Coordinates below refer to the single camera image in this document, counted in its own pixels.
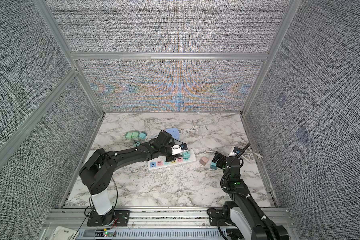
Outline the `long white power strip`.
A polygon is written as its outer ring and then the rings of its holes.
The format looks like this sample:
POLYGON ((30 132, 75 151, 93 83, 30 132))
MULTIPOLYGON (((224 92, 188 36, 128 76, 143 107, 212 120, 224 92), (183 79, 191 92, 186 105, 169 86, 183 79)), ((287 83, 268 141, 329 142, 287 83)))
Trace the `long white power strip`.
POLYGON ((162 169, 162 168, 180 166, 180 165, 193 163, 193 162, 197 161, 194 151, 186 151, 186 152, 190 152, 191 156, 187 160, 183 159, 183 162, 181 162, 181 163, 177 163, 177 160, 175 160, 171 163, 166 163, 166 157, 163 157, 163 156, 158 157, 153 160, 150 160, 150 161, 148 161, 148 170, 152 171, 152 170, 158 170, 158 169, 162 169))

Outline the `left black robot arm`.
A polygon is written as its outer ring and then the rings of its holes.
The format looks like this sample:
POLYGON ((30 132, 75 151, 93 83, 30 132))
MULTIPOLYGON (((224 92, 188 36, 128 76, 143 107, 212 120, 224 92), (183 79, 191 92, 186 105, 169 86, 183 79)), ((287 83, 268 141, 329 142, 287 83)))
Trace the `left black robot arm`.
POLYGON ((148 162, 158 157, 174 161, 188 145, 176 140, 170 133, 162 130, 158 136, 138 146, 121 151, 96 150, 79 171, 82 183, 90 193, 91 212, 89 221, 96 226, 110 226, 116 223, 115 204, 112 204, 107 187, 114 181, 113 174, 123 167, 148 162))

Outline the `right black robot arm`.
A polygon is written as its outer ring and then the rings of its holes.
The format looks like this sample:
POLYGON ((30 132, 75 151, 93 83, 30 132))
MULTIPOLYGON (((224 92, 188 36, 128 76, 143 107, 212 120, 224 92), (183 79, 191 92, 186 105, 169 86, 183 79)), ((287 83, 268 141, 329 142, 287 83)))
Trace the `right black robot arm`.
POLYGON ((284 226, 276 225, 256 203, 249 187, 241 179, 243 160, 237 155, 215 153, 212 162, 224 174, 221 188, 231 198, 222 209, 209 208, 211 226, 216 226, 223 239, 228 240, 288 240, 284 226))

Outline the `blue square power strip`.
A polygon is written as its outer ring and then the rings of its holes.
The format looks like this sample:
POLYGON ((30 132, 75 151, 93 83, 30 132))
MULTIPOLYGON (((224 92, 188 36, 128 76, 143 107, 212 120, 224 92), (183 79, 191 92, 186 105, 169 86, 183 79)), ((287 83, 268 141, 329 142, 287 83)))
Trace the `blue square power strip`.
POLYGON ((174 139, 180 139, 180 131, 177 128, 166 129, 166 132, 169 133, 174 139))

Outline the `pink plug cube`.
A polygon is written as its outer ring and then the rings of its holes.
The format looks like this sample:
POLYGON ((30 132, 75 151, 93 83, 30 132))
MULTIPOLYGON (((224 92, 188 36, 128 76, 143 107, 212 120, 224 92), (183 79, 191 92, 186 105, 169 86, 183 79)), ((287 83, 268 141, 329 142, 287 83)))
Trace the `pink plug cube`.
POLYGON ((205 166, 209 162, 209 159, 207 157, 201 157, 199 160, 199 163, 203 166, 205 166))

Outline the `white label box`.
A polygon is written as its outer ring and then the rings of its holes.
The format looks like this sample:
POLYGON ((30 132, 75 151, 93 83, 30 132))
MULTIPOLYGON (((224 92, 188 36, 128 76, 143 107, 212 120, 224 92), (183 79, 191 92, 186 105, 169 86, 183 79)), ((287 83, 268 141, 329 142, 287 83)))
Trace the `white label box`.
POLYGON ((41 240, 75 240, 79 236, 79 230, 62 226, 48 227, 42 232, 41 240))

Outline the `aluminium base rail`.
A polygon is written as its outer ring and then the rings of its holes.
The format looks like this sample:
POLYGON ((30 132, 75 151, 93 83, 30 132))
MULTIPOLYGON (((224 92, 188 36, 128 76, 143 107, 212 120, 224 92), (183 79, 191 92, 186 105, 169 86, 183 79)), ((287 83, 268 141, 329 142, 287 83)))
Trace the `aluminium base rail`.
POLYGON ((79 240, 220 240, 230 226, 212 226, 206 207, 125 207, 117 226, 89 227, 83 208, 52 209, 40 240, 49 240, 56 228, 78 233, 79 240))

